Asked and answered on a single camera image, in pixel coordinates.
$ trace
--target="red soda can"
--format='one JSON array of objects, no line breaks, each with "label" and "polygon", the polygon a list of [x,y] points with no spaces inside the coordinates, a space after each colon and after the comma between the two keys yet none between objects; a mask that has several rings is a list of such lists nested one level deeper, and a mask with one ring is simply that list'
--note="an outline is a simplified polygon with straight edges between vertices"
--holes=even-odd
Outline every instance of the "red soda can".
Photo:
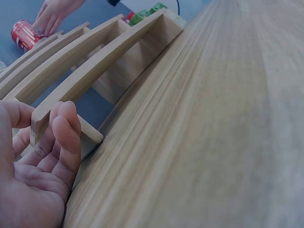
[{"label": "red soda can", "polygon": [[35,44],[47,37],[38,34],[26,20],[18,21],[11,30],[11,38],[24,52],[31,50]]}]

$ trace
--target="palm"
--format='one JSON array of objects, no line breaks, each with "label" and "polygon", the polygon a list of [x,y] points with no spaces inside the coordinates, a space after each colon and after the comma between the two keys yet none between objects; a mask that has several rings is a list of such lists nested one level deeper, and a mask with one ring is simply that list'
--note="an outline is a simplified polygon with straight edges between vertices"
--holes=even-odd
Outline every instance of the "palm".
[{"label": "palm", "polygon": [[62,188],[62,180],[52,174],[48,175],[40,168],[20,162],[14,163],[14,172],[16,180],[12,184],[12,195],[16,196],[16,201],[22,202],[18,206],[19,211],[15,212],[22,215],[21,223],[27,221],[25,227],[34,227],[33,224],[36,227],[60,226],[65,202],[52,189]]}]

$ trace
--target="wooden frame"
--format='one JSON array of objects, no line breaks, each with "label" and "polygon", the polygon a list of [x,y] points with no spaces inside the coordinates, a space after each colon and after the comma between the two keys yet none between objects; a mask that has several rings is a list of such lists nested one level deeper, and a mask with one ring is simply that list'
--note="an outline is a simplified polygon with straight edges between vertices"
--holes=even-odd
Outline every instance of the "wooden frame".
[{"label": "wooden frame", "polygon": [[52,105],[58,101],[76,100],[96,81],[122,54],[138,42],[156,20],[165,13],[160,10],[143,23],[127,30],[118,38],[86,61],[80,68],[62,82],[33,112],[31,124],[31,144],[35,145],[48,124]]},{"label": "wooden frame", "polygon": [[56,54],[63,47],[77,39],[83,34],[83,27],[88,26],[89,23],[86,22],[81,26],[73,29],[72,31],[66,33],[62,37],[58,38],[56,41],[52,42],[50,45],[41,49],[35,55],[26,60],[22,65],[20,65],[16,70],[14,70],[10,75],[8,75],[0,83],[0,99],[5,98],[5,96],[10,93],[19,83],[28,76],[33,70],[44,63],[51,56]]},{"label": "wooden frame", "polygon": [[[115,103],[138,75],[182,31],[172,19],[168,19],[167,14],[168,11],[162,9],[132,28],[122,21],[123,15],[92,30],[86,23],[64,36],[57,34],[57,40],[49,41],[50,44],[35,55],[28,55],[27,59],[20,61],[19,67],[11,70],[0,83],[0,95],[4,96],[4,100],[32,104],[65,72],[70,68],[74,70],[34,111],[31,145],[36,145],[48,126],[49,111],[56,101],[75,101],[97,80],[108,88],[100,94]],[[172,23],[170,28],[164,27],[164,21]],[[108,80],[111,74],[114,83]],[[82,129],[83,160],[104,137],[82,117],[78,118]]]},{"label": "wooden frame", "polygon": [[19,66],[21,66],[25,61],[27,61],[29,58],[34,56],[36,53],[38,53],[40,50],[45,48],[47,45],[58,39],[61,34],[63,33],[63,30],[55,33],[54,35],[50,36],[46,40],[43,40],[42,42],[36,44],[33,49],[25,53],[23,56],[21,56],[19,59],[17,59],[14,63],[12,63],[10,66],[8,66],[1,74],[0,74],[0,83],[7,78],[14,70],[16,70]]}]

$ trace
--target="hand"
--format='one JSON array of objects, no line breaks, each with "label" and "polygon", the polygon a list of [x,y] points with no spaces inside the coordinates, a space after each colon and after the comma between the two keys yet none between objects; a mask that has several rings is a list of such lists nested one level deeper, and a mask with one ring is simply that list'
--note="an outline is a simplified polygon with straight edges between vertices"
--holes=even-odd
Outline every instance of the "hand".
[{"label": "hand", "polygon": [[34,28],[42,27],[42,32],[52,35],[61,22],[78,9],[86,0],[46,0],[33,24]]},{"label": "hand", "polygon": [[[59,227],[79,169],[81,126],[72,102],[54,105],[33,151],[14,162],[29,144],[33,110],[0,101],[1,227]],[[14,138],[12,128],[22,128]]]}]

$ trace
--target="wooden edge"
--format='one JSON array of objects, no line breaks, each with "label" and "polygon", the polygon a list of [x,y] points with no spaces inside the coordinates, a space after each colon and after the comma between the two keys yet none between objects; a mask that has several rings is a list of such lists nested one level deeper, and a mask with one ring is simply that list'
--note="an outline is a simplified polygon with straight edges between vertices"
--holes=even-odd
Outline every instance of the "wooden edge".
[{"label": "wooden edge", "polygon": [[53,82],[100,45],[103,37],[106,37],[121,17],[123,15],[108,20],[65,46],[29,74],[7,95],[7,98],[15,96],[24,103],[33,103]]},{"label": "wooden edge", "polygon": [[53,104],[76,100],[98,79],[101,73],[138,42],[166,10],[160,10],[114,39],[63,81],[33,112],[31,145],[35,145],[48,124]]},{"label": "wooden edge", "polygon": [[96,149],[104,139],[104,136],[92,125],[78,115],[81,125],[81,161]]},{"label": "wooden edge", "polygon": [[63,30],[50,36],[46,40],[43,40],[42,42],[36,44],[33,49],[22,55],[20,58],[18,58],[15,62],[13,62],[11,65],[9,65],[1,74],[0,74],[0,83],[7,78],[14,70],[16,70],[20,65],[22,65],[25,61],[27,61],[29,58],[31,58],[34,54],[39,52],[41,49],[58,39],[58,34],[63,33]]},{"label": "wooden edge", "polygon": [[167,12],[164,14],[164,16],[174,22],[175,25],[180,28],[180,30],[184,30],[187,26],[187,22],[170,9],[167,9]]},{"label": "wooden edge", "polygon": [[81,125],[81,132],[96,144],[100,144],[103,141],[104,136],[87,121],[85,121],[81,116],[78,115],[78,119]]},{"label": "wooden edge", "polygon": [[[64,48],[67,44],[71,43],[73,40],[77,39],[82,35],[82,28],[87,26],[89,23],[86,22],[72,31],[66,33],[62,37],[58,38],[56,41],[47,45],[35,55],[27,59],[23,64],[21,64],[16,70],[14,70],[10,75],[8,75],[0,83],[0,99],[5,98],[13,89],[16,87],[24,78],[26,78],[33,70],[40,66],[43,62],[49,59],[56,52]],[[11,100],[13,97],[17,97],[16,94],[11,94],[8,98]]]}]

